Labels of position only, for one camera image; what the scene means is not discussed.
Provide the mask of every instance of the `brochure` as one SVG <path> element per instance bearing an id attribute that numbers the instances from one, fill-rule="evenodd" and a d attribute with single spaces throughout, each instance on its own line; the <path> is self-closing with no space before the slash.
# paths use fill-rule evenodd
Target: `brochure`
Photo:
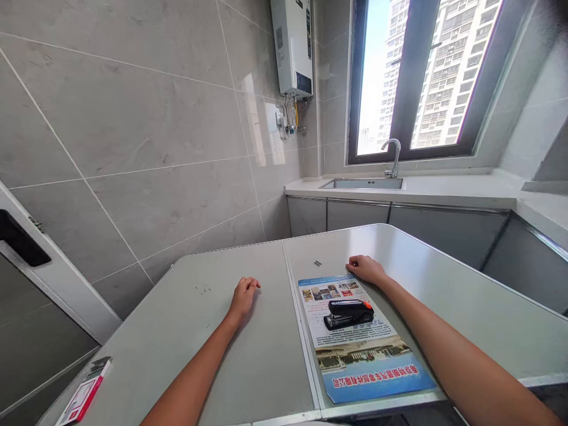
<path id="1" fill-rule="evenodd" d="M 426 369 L 352 275 L 298 282 L 325 390 L 335 404 L 435 387 Z M 361 300 L 372 322 L 328 330 L 330 300 Z"/>

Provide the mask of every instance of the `white table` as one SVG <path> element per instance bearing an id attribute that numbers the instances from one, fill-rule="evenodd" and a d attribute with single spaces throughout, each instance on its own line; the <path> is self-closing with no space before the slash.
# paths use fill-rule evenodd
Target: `white table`
<path id="1" fill-rule="evenodd" d="M 262 289 L 250 321 L 227 351 L 200 426 L 279 426 L 445 400 L 440 388 L 344 405 L 333 404 L 325 394 L 297 282 L 345 274 L 348 257 L 362 253 L 380 261 L 410 293 L 525 386 L 568 382 L 567 319 L 378 224 L 181 258 L 96 355 L 112 356 L 113 365 L 82 425 L 138 425 L 220 323 L 242 276 L 258 278 Z M 389 302 L 365 287 L 427 366 Z M 79 380 L 41 426 L 56 422 Z"/>

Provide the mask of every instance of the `kitchen faucet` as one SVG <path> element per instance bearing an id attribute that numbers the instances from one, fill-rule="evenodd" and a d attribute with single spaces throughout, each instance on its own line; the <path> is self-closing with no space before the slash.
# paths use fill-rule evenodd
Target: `kitchen faucet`
<path id="1" fill-rule="evenodd" d="M 398 176 L 398 156 L 401 154 L 401 143 L 398 139 L 389 139 L 384 143 L 381 149 L 385 149 L 385 147 L 391 142 L 395 145 L 396 148 L 395 162 L 392 163 L 392 170 L 385 170 L 385 176 L 390 176 L 390 178 L 392 179 Z"/>

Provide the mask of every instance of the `stapler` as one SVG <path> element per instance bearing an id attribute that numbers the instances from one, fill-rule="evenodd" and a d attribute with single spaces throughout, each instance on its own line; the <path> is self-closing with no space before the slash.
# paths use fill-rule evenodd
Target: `stapler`
<path id="1" fill-rule="evenodd" d="M 375 315 L 371 304 L 360 300 L 330 301 L 329 308 L 331 315 L 324 317 L 328 330 L 372 322 Z"/>

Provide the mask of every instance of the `window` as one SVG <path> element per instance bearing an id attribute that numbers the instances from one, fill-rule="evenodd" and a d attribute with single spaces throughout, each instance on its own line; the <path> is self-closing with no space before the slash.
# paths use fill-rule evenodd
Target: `window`
<path id="1" fill-rule="evenodd" d="M 394 149 L 381 150 L 391 137 L 403 161 L 471 155 L 526 8 L 505 0 L 355 3 L 348 163 L 392 161 Z"/>
<path id="2" fill-rule="evenodd" d="M 477 72 L 477 68 L 473 70 L 468 70 L 463 73 L 463 80 L 470 80 L 475 77 L 475 73 Z"/>
<path id="3" fill-rule="evenodd" d="M 460 93 L 469 91 L 473 86 L 473 82 L 464 83 L 460 87 Z"/>
<path id="4" fill-rule="evenodd" d="M 485 47 L 485 42 L 484 42 L 484 41 L 481 42 L 481 43 L 477 43 L 475 46 L 473 46 L 473 48 L 472 48 L 472 53 L 481 52 L 484 47 Z"/>

